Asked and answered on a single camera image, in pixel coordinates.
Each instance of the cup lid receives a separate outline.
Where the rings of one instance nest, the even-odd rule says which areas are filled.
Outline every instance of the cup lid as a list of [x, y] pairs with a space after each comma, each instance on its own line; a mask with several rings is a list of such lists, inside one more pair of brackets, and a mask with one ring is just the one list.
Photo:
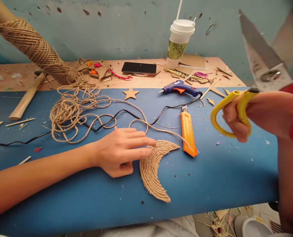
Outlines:
[[175, 20], [170, 27], [170, 30], [175, 33], [194, 33], [195, 22], [191, 20], [179, 19]]

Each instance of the black cable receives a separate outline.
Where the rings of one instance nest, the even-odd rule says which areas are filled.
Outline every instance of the black cable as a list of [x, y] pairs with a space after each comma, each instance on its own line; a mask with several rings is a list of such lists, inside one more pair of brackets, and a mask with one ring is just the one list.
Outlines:
[[[187, 102], [187, 103], [184, 103], [184, 104], [179, 104], [179, 105], [175, 105], [175, 106], [165, 106], [164, 108], [163, 108], [163, 110], [161, 111], [161, 113], [157, 116], [157, 118], [155, 119], [155, 121], [153, 122], [153, 123], [150, 123], [150, 125], [153, 125], [153, 124], [155, 124], [158, 120], [159, 120], [159, 118], [162, 116], [162, 114], [164, 113], [164, 111], [165, 111], [165, 109], [166, 108], [170, 108], [170, 109], [174, 109], [174, 108], [177, 108], [177, 107], [181, 107], [181, 106], [185, 106], [185, 105], [189, 105], [189, 104], [192, 104], [193, 102], [196, 102], [196, 101], [198, 101], [198, 100], [200, 100], [200, 98], [201, 98], [201, 96], [202, 96], [202, 92], [200, 92], [200, 94], [199, 94], [200, 96], [197, 98], [197, 99], [195, 99], [195, 100], [193, 100], [193, 101], [190, 101], [190, 102]], [[90, 128], [90, 125], [88, 125], [88, 124], [86, 124], [82, 119], [80, 119], [80, 121], [82, 121], [82, 122], [84, 122], [84, 125], [85, 126], [87, 126], [88, 128], [90, 128], [91, 130], [93, 130], [93, 131], [98, 131], [98, 130], [100, 130], [102, 127], [104, 127], [105, 125], [107, 125], [108, 123], [110, 123], [111, 121], [113, 121], [115, 118], [116, 118], [116, 116], [120, 113], [120, 112], [122, 112], [122, 111], [125, 111], [125, 112], [127, 112], [127, 113], [129, 113], [129, 114], [131, 114], [133, 117], [135, 117], [136, 119], [140, 119], [140, 120], [143, 120], [143, 119], [141, 119], [141, 118], [139, 118], [138, 116], [136, 116], [136, 115], [134, 115], [133, 113], [131, 113], [130, 111], [128, 111], [128, 110], [126, 110], [126, 109], [122, 109], [122, 110], [120, 110], [120, 111], [118, 111], [109, 121], [107, 121], [107, 122], [105, 122], [104, 124], [102, 124], [99, 128], [97, 128], [97, 129], [95, 129], [94, 127], [91, 127]], [[41, 135], [38, 135], [38, 136], [36, 136], [36, 137], [34, 137], [34, 138], [31, 138], [29, 141], [27, 141], [27, 142], [21, 142], [21, 141], [14, 141], [14, 142], [11, 142], [11, 143], [8, 143], [8, 144], [4, 144], [4, 143], [0, 143], [0, 146], [9, 146], [9, 145], [11, 145], [11, 144], [14, 144], [14, 143], [19, 143], [19, 144], [28, 144], [28, 143], [30, 143], [30, 142], [32, 142], [32, 141], [34, 141], [34, 140], [36, 140], [36, 139], [38, 139], [38, 138], [40, 138], [40, 137], [43, 137], [43, 136], [45, 136], [45, 135], [47, 135], [47, 134], [49, 134], [49, 133], [51, 133], [51, 131], [49, 131], [49, 132], [46, 132], [46, 133], [43, 133], [43, 134], [41, 134]]]
[[47, 135], [47, 134], [49, 134], [49, 133], [51, 133], [51, 131], [49, 131], [49, 132], [46, 132], [46, 133], [43, 133], [43, 134], [41, 134], [41, 135], [37, 135], [36, 137], [34, 137], [34, 138], [31, 138], [29, 141], [27, 141], [27, 142], [21, 142], [21, 141], [14, 141], [14, 142], [11, 142], [11, 143], [8, 143], [8, 144], [3, 144], [3, 143], [0, 143], [0, 146], [9, 146], [9, 145], [11, 145], [11, 144], [13, 144], [13, 143], [19, 143], [19, 144], [28, 144], [28, 143], [30, 143], [30, 142], [32, 142], [32, 141], [34, 141], [34, 140], [36, 140], [36, 139], [38, 139], [38, 138], [40, 138], [40, 137], [43, 137], [44, 135]]

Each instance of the orange box cutter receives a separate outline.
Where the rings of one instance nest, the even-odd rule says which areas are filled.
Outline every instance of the orange box cutter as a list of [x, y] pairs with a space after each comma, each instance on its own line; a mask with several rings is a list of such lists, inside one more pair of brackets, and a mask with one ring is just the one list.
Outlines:
[[183, 138], [188, 142], [190, 147], [183, 142], [184, 151], [195, 157], [198, 154], [198, 150], [195, 145], [195, 138], [193, 136], [191, 115], [188, 113], [187, 105], [182, 107], [182, 112], [180, 113], [180, 120], [182, 122], [182, 134]]

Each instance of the wall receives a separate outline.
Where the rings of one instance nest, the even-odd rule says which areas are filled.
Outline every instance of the wall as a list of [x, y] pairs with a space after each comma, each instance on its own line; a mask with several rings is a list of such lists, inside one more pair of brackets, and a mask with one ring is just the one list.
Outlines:
[[[65, 61], [163, 58], [179, 0], [4, 0]], [[184, 0], [180, 18], [197, 17], [187, 53], [218, 56], [251, 84], [238, 9], [272, 42], [292, 8], [290, 0]], [[0, 36], [0, 64], [28, 59]]]

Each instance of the phone screen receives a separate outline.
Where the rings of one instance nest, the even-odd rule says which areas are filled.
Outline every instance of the phone screen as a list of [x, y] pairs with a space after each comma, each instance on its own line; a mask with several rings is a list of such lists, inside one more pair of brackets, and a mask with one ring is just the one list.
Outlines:
[[156, 65], [125, 62], [122, 67], [122, 72], [156, 74]]

